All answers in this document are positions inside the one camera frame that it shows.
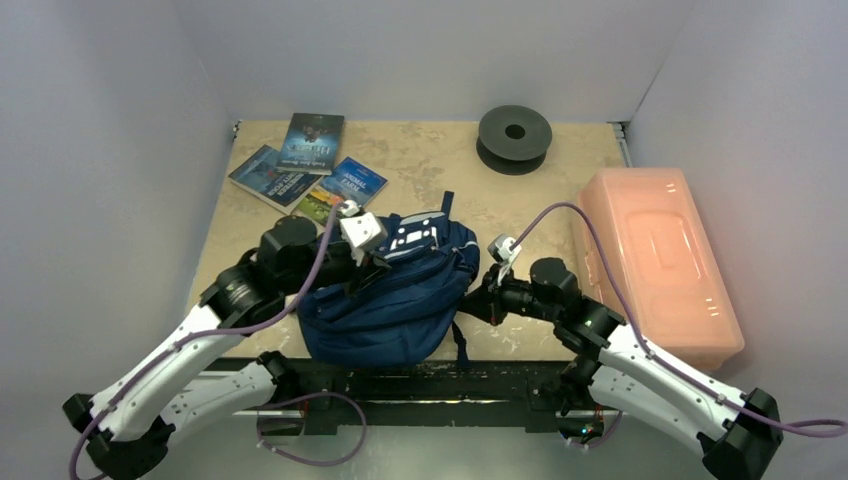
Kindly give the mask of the navy blue student backpack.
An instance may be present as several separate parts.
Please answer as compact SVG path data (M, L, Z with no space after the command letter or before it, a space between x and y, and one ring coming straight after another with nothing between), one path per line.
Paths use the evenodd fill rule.
M451 217L454 195L440 209L382 218L378 248L388 271L354 293L341 285L307 294L297 317L310 357L350 368L414 366L452 335L467 367L467 341L455 322L480 268L475 232Z

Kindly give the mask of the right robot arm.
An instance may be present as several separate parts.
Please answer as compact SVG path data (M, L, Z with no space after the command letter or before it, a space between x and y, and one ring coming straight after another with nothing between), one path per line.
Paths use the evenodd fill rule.
M492 325L509 313L549 321L576 357L561 392L576 407L592 400L666 433L700 455L716 479L760 479L783 441L771 422L776 400L709 377L664 351L621 315L583 294L556 258L535 261L527 280L492 267L461 302L462 312Z

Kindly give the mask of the dark cover book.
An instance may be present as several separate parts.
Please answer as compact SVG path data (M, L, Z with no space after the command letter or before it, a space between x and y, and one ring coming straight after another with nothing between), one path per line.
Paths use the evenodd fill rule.
M345 117L294 113L276 162L283 172L330 175L335 167Z

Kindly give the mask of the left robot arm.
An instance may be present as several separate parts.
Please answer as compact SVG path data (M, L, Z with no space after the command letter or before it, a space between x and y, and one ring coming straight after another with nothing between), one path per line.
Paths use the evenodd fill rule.
M192 382L229 349L290 314L307 292L361 285L382 266L377 249L386 236L378 217L353 207L333 210L324 232L299 216L278 220L144 360L104 390L64 402L79 434L70 477L86 456L100 478L138 479L171 447L224 417L244 409L304 410L322 399L324 392L306 390L277 351L216 382Z

